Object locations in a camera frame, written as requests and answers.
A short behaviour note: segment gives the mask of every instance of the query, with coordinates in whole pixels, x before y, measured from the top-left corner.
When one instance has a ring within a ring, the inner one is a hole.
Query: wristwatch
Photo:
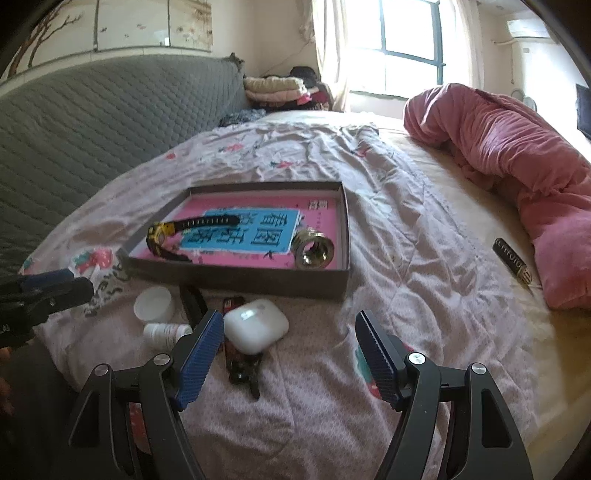
[[[184,220],[175,220],[174,222],[158,222],[152,224],[148,229],[146,244],[156,257],[165,258],[166,260],[190,262],[191,259],[186,255],[176,254],[163,247],[167,237],[193,228],[233,227],[238,226],[239,223],[240,217],[238,215],[213,215],[185,218]]]

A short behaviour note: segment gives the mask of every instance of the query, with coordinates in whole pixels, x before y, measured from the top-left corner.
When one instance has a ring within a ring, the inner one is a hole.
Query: ceiling
[[[517,12],[525,12],[529,9],[521,0],[478,0],[483,8],[492,15],[509,15]]]

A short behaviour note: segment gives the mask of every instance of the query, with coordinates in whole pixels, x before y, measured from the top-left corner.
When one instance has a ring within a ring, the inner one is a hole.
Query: headboard
[[[0,275],[120,174],[248,107],[242,62],[119,57],[0,97]]]

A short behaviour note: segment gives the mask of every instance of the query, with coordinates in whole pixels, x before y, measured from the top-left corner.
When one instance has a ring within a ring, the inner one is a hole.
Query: silver screw
[[[166,365],[168,362],[170,362],[170,357],[166,353],[161,353],[154,357],[154,363],[159,367]]]
[[[408,356],[408,359],[412,364],[422,365],[425,363],[425,356],[422,353],[414,352]]]
[[[486,367],[482,364],[472,364],[472,371],[476,375],[484,375],[486,373]]]
[[[109,371],[109,365],[100,364],[95,367],[95,375],[97,377],[102,377]]]

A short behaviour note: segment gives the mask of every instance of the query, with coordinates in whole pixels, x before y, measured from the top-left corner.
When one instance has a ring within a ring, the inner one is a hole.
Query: human hand
[[[0,364],[5,364],[10,360],[10,349],[0,348]],[[12,404],[8,401],[10,395],[10,385],[0,377],[0,410],[8,415],[12,415]]]

